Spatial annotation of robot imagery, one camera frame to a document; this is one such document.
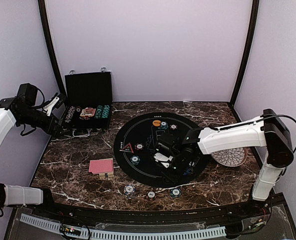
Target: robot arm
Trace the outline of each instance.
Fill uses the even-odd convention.
[[[280,175],[294,158],[290,131],[278,117],[273,116],[276,116],[276,113],[266,109],[262,116],[248,121],[221,127],[192,129],[181,143],[164,134],[158,139],[155,161],[167,168],[164,172],[168,174],[166,177],[171,179],[173,173],[182,175],[200,150],[207,155],[226,149],[267,147],[267,155],[252,192],[254,200],[265,201]]]
[[[28,124],[34,130],[38,127],[52,136],[57,136],[61,133],[63,129],[62,120],[58,119],[51,112],[53,108],[58,108],[64,102],[65,96],[55,95],[51,100],[44,102],[42,105],[33,107],[36,95],[37,88],[26,83],[19,87],[17,96],[0,101],[0,146],[7,133],[15,125],[18,127]],[[28,133],[22,132],[21,135],[25,136],[34,130]],[[49,194],[49,191],[0,183],[0,209],[3,206],[42,204],[45,193]]]

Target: white wall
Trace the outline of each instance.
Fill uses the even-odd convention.
[[[296,1],[263,0],[249,64],[236,110],[246,120],[272,108],[296,118]],[[296,144],[296,126],[284,120]],[[284,192],[296,223],[296,153],[276,186]]]
[[[62,76],[113,72],[115,101],[229,101],[251,0],[56,0]]]
[[[0,0],[0,99],[15,96],[22,83],[38,86],[46,98],[57,92],[36,0]],[[12,129],[0,148],[0,182],[28,186],[49,136],[38,130],[21,137]],[[11,208],[0,218],[0,240]]]

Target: brown marble surface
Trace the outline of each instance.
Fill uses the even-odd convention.
[[[114,177],[100,179],[88,172],[90,160],[113,158],[118,130],[132,118],[153,112],[185,116],[199,126],[235,123],[226,103],[211,102],[117,102],[113,104],[110,130],[86,138],[53,139],[45,151],[32,186],[49,188],[57,203],[126,211],[171,211],[223,206],[244,202],[260,171],[250,149],[245,163],[226,167],[212,160],[192,182],[180,187],[182,195],[171,198],[169,189],[151,188],[128,177],[114,159]],[[127,199],[125,185],[136,187],[136,196]],[[155,201],[145,195],[153,190]]]

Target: black round mat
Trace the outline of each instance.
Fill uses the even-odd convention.
[[[168,124],[167,129],[153,126],[153,121],[159,120]],[[187,172],[179,182],[173,184],[165,181],[161,170],[153,159],[155,143],[164,132],[183,139],[190,129],[199,126],[191,120],[173,113],[155,112],[138,116],[127,122],[118,132],[114,142],[114,155],[121,169],[134,180],[158,188],[171,188],[186,184],[197,177],[206,167],[211,155],[202,155],[193,168],[193,173]],[[136,144],[142,144],[142,150],[135,149]],[[140,162],[131,162],[131,157],[138,156]]]

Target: triangle logo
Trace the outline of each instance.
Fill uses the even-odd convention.
[[[121,152],[133,153],[133,149],[130,143],[128,143],[123,149],[120,149]]]

